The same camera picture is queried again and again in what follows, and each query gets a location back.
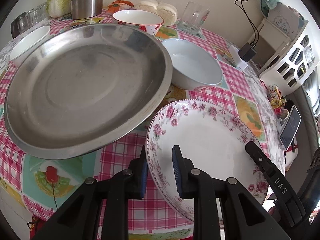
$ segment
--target power cord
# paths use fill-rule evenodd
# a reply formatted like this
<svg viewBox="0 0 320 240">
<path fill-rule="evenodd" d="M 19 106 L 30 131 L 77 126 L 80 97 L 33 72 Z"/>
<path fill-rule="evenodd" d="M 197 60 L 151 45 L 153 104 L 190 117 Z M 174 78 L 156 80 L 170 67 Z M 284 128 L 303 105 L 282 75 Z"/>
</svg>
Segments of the power cord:
<svg viewBox="0 0 320 240">
<path fill-rule="evenodd" d="M 244 12 L 244 14 L 246 15 L 251 27 L 253 28 L 253 32 L 254 32 L 254 39 L 253 41 L 251 41 L 250 45 L 254 48 L 257 44 L 257 42 L 259 41 L 259 31 L 257 29 L 257 27 L 254 25 L 254 23 L 250 20 L 248 14 L 246 13 L 245 9 L 244 9 L 244 6 L 243 6 L 243 2 L 247 2 L 249 0 L 235 0 L 235 4 Z"/>
</svg>

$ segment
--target floor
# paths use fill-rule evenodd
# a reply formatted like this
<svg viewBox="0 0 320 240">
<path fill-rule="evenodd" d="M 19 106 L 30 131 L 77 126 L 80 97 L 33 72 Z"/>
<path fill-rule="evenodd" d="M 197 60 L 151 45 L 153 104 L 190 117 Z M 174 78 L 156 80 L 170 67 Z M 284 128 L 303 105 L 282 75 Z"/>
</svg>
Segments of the floor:
<svg viewBox="0 0 320 240">
<path fill-rule="evenodd" d="M 21 240 L 29 240 L 32 214 L 17 203 L 2 187 L 0 187 L 0 210 L 11 228 Z"/>
</svg>

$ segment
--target table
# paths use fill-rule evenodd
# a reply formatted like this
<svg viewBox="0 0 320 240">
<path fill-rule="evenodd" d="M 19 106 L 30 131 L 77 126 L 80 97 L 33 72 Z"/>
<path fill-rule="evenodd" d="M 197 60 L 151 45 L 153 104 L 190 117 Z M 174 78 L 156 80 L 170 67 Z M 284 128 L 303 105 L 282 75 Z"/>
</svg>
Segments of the table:
<svg viewBox="0 0 320 240">
<path fill-rule="evenodd" d="M 112 17 L 103 10 L 102 14 L 90 19 L 72 20 L 70 15 L 66 15 L 47 20 L 43 25 L 49 25 L 50 34 L 54 36 L 77 26 L 110 22 Z M 201 29 L 198 35 L 193 36 L 177 30 L 176 25 L 162 26 L 156 38 L 159 40 L 181 38 L 191 41 L 217 59 L 223 71 L 222 82 L 209 90 L 185 91 L 171 85 L 157 110 L 171 101 L 185 98 L 201 99 L 220 105 L 240 116 L 259 139 L 265 154 L 284 173 L 284 152 L 278 140 L 276 119 L 265 88 L 251 66 L 243 72 L 235 66 L 228 51 L 231 43 L 205 29 Z M 46 167 L 54 166 L 58 169 L 59 182 L 55 188 L 55 197 L 57 205 L 60 206 L 86 177 L 95 177 L 97 180 L 109 179 L 125 169 L 130 160 L 137 158 L 142 146 L 145 145 L 147 128 L 153 114 L 116 142 L 81 157 L 50 161 L 25 154 L 11 141 L 3 118 L 6 91 L 17 70 L 17 67 L 9 61 L 9 55 L 20 39 L 21 37 L 17 37 L 10 41 L 0 52 L 0 73 L 1 71 L 3 73 L 0 81 L 0 186 L 33 214 L 48 220 L 56 207 L 51 185 L 45 180 Z M 150 175 L 145 198 L 129 200 L 128 218 L 130 239 L 183 239 L 192 234 L 192 223 L 180 217 L 165 202 Z"/>
</svg>

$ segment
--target metal bolt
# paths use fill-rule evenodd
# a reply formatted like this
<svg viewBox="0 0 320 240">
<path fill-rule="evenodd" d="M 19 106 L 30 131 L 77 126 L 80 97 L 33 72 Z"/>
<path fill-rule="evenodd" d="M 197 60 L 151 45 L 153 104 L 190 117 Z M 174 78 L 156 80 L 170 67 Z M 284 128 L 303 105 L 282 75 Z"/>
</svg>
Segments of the metal bolt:
<svg viewBox="0 0 320 240">
<path fill-rule="evenodd" d="M 125 176 L 129 176 L 129 175 L 132 174 L 132 170 L 125 169 L 125 170 L 122 171 L 122 173 L 123 173 L 123 175 L 125 175 Z"/>
<path fill-rule="evenodd" d="M 230 177 L 230 178 L 228 178 L 228 182 L 229 182 L 230 184 L 234 185 L 234 184 L 237 184 L 238 181 L 237 181 L 236 178 Z"/>
<path fill-rule="evenodd" d="M 191 170 L 191 173 L 192 173 L 193 175 L 199 175 L 199 174 L 200 174 L 200 170 L 198 170 L 198 169 L 192 169 L 192 170 Z"/>
<path fill-rule="evenodd" d="M 95 179 L 92 178 L 92 177 L 87 177 L 84 182 L 87 184 L 87 185 L 92 185 L 94 182 L 95 182 Z"/>
</svg>

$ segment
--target white bowl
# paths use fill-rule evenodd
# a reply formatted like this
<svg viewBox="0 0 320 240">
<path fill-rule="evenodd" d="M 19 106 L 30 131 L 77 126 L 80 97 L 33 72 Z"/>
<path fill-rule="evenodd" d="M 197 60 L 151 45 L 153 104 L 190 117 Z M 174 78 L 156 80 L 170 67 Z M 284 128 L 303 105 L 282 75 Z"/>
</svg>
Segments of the white bowl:
<svg viewBox="0 0 320 240">
<path fill-rule="evenodd" d="M 42 26 L 25 36 L 11 51 L 10 60 L 19 67 L 21 63 L 42 43 L 50 38 L 50 27 Z"/>
<path fill-rule="evenodd" d="M 162 45 L 172 60 L 172 84 L 185 90 L 206 90 L 221 83 L 222 70 L 208 52 L 189 41 L 166 39 Z"/>
<path fill-rule="evenodd" d="M 112 16 L 113 22 L 138 28 L 152 36 L 155 36 L 164 20 L 161 16 L 141 10 L 117 11 Z"/>
</svg>

